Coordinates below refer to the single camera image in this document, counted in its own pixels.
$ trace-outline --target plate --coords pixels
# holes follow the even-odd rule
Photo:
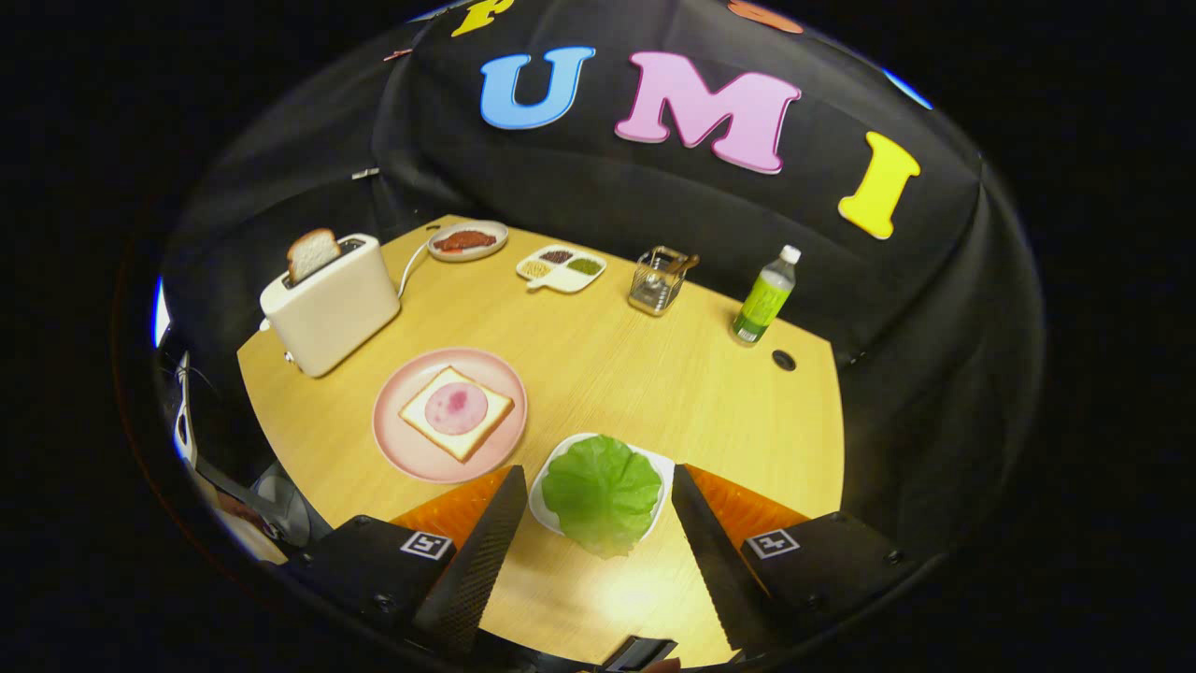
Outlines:
[[[598,433],[580,433],[573,435],[572,438],[566,438],[563,442],[553,449],[553,453],[548,454],[548,460],[544,461],[544,467],[539,469],[539,475],[536,476],[536,481],[531,484],[531,494],[527,496],[527,507],[531,508],[531,515],[539,521],[541,526],[548,528],[549,531],[556,533],[557,536],[565,536],[561,532],[561,519],[556,516],[556,513],[548,509],[544,504],[544,489],[542,482],[548,475],[548,466],[556,459],[556,457],[569,451],[569,447],[580,442],[581,440],[588,440],[590,438],[596,438]],[[648,459],[648,464],[652,465],[652,470],[657,471],[660,476],[660,491],[657,494],[657,506],[652,508],[652,524],[648,525],[648,530],[643,532],[640,540],[648,537],[648,533],[657,527],[657,520],[660,519],[660,510],[664,509],[664,504],[669,502],[669,491],[672,489],[672,473],[675,463],[666,459],[660,454],[654,454],[652,452],[646,452],[640,447],[633,447],[628,445],[627,448],[631,449],[633,453],[640,454]]]
[[[489,245],[478,245],[477,247],[466,247],[460,252],[441,252],[435,249],[432,244],[437,240],[444,240],[445,238],[452,235],[457,231],[462,230],[481,231],[483,233],[489,233],[494,235],[494,243]],[[445,261],[445,262],[468,262],[470,259],[480,259],[482,257],[493,255],[502,249],[507,244],[507,225],[501,221],[494,221],[493,219],[471,219],[469,221],[459,221],[457,224],[446,226],[440,231],[437,231],[432,238],[428,238],[428,253],[433,257]]]
[[[569,258],[565,259],[563,262],[550,262],[548,259],[539,258],[541,255],[556,250],[568,252],[570,255]],[[590,275],[587,273],[581,273],[580,270],[573,270],[572,268],[569,268],[569,262],[572,262],[573,259],[590,259],[592,262],[597,262],[598,271],[594,273],[593,275]],[[543,263],[545,267],[549,268],[549,271],[545,275],[539,275],[539,276],[526,273],[524,270],[524,264],[530,261],[538,261]],[[587,285],[593,282],[596,277],[602,275],[602,271],[604,270],[606,270],[606,259],[597,255],[591,255],[590,252],[584,252],[576,247],[563,245],[561,243],[555,243],[553,245],[544,245],[543,247],[519,259],[519,263],[515,264],[515,273],[529,280],[527,282],[529,288],[535,289],[537,287],[544,286],[567,293],[579,292],[584,289]]]
[[[411,398],[441,369],[457,372],[514,400],[514,408],[464,464],[398,417]],[[399,471],[433,484],[458,484],[486,475],[507,460],[527,423],[527,392],[509,365],[476,349],[441,349],[408,362],[390,375],[374,400],[374,442]]]

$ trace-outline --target letter m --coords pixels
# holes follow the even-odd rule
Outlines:
[[[635,142],[664,142],[669,129],[660,118],[669,103],[684,146],[696,147],[722,120],[731,117],[727,133],[710,145],[714,154],[757,172],[781,172],[776,143],[785,110],[791,100],[801,97],[797,86],[750,72],[710,93],[685,56],[636,51],[631,62],[640,67],[640,88],[630,116],[615,124],[616,135]]]

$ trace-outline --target green bottle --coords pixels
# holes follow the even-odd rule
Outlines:
[[[739,308],[739,316],[731,324],[736,338],[745,344],[759,342],[764,330],[773,323],[781,306],[789,298],[797,282],[793,264],[798,263],[801,250],[793,245],[781,249],[781,257],[761,269],[751,293]]]

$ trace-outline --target utensil holder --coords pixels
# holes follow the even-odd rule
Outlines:
[[[657,245],[640,255],[627,301],[648,314],[664,314],[677,299],[682,282],[685,281],[684,270],[669,273],[666,269],[687,258],[689,255],[664,245]]]

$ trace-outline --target wooden table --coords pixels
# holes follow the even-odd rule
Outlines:
[[[383,247],[396,287],[428,235],[420,228]],[[285,362],[273,330],[242,347],[237,357],[266,436],[332,527],[358,514],[389,520],[452,488],[392,467],[371,433],[374,398],[391,373],[447,347],[496,354],[523,379],[527,427],[507,464],[524,466],[529,488],[562,439],[592,432],[811,518],[838,509],[843,422],[826,342],[777,320],[759,345],[742,347],[728,329],[739,300],[694,283],[664,316],[640,312],[627,302],[634,262],[597,250],[609,265],[581,292],[527,290],[514,265],[551,241],[512,228],[489,257],[451,263],[423,255],[398,316],[322,379]],[[774,365],[774,349],[791,354],[797,371]],[[672,507],[629,557],[609,561],[525,512],[481,625],[591,662],[629,635],[677,641],[673,654],[687,667],[733,655]]]

